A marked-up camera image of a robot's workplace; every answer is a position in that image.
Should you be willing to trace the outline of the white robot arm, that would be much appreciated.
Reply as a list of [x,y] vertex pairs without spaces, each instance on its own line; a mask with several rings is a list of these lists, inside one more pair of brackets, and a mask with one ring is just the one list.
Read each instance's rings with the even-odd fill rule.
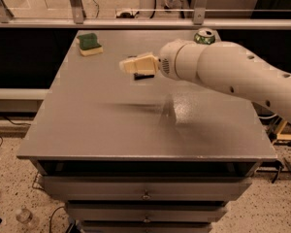
[[272,66],[232,42],[210,45],[175,40],[158,55],[144,53],[119,62],[121,71],[187,81],[254,102],[291,124],[291,73]]

